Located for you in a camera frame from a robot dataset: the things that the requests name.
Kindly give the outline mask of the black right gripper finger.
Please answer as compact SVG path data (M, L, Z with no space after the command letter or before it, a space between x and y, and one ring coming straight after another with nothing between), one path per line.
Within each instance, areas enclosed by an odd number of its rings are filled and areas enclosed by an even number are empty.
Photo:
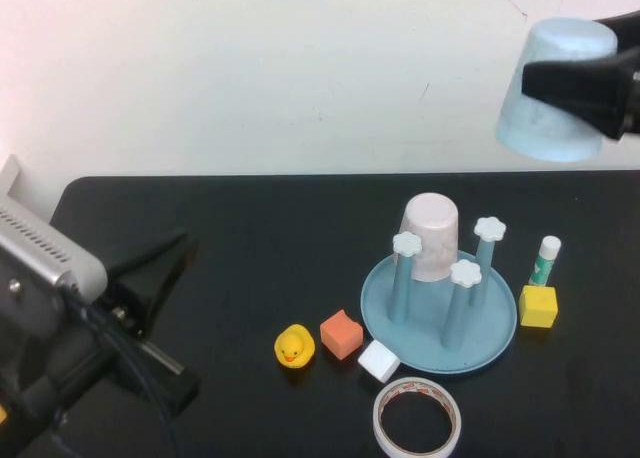
M640 11L634 11L623 15L601 18L598 23L611 29L619 44L640 43Z
M567 112L619 140L631 131L631 51L580 61L523 67L524 95Z

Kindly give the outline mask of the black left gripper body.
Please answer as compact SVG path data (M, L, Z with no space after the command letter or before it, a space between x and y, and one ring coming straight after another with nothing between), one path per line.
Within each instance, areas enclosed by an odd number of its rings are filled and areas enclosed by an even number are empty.
M12 342L12 368L4 377L6 386L21 393L83 394L102 378L112 377L116 364L124 362L105 339L84 328L72 315L60 294L64 285L77 286L91 304L111 312L102 305L108 276L99 262L64 262L57 270L2 266L1 328L16 330L36 347L29 352L17 340ZM130 335L120 320L118 323ZM148 337L130 336L137 344L140 363L144 364L142 352L170 358Z

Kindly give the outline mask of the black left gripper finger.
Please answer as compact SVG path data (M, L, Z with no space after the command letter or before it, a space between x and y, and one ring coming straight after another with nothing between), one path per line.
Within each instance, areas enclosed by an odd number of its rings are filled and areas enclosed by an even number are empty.
M171 358L152 356L147 352L142 352L141 358L169 413L181 414L199 394L200 377ZM127 392L150 401L139 379L122 360L115 366L112 381Z
M102 254L108 276L102 305L130 335L148 337L198 247L198 240L181 228L109 247Z

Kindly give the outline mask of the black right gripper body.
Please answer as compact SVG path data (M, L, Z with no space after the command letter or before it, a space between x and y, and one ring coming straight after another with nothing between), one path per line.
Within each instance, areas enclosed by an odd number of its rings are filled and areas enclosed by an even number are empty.
M627 132L639 133L639 47L633 51L633 66L631 72L631 85L627 99Z

